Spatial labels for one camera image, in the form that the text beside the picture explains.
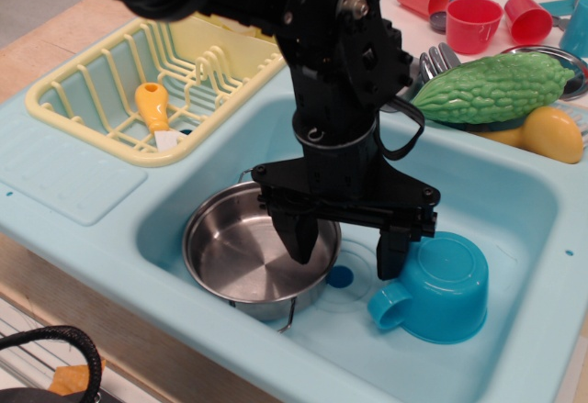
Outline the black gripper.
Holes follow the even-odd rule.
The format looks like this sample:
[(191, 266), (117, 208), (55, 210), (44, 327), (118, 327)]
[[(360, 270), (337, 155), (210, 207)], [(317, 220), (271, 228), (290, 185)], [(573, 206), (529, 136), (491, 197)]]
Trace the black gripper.
[(417, 241), (435, 234), (439, 191), (389, 163), (377, 123), (346, 144), (300, 143), (302, 157), (258, 164), (252, 171), (290, 258), (299, 264), (310, 261), (319, 220), (351, 223), (381, 229), (378, 278), (397, 278), (409, 236)]

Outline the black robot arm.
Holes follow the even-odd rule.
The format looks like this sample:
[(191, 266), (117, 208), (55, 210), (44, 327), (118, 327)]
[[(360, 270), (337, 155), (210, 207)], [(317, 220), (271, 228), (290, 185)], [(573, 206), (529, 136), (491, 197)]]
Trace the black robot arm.
[(396, 278), (412, 242), (435, 232), (440, 194), (393, 167), (409, 146), (388, 150), (379, 112), (391, 106), (424, 124), (399, 98), (412, 57), (380, 0), (120, 0), (134, 14), (175, 21), (226, 17), (275, 38), (289, 67), (298, 159), (256, 166), (260, 200), (289, 255), (307, 263), (322, 219), (377, 228), (379, 278)]

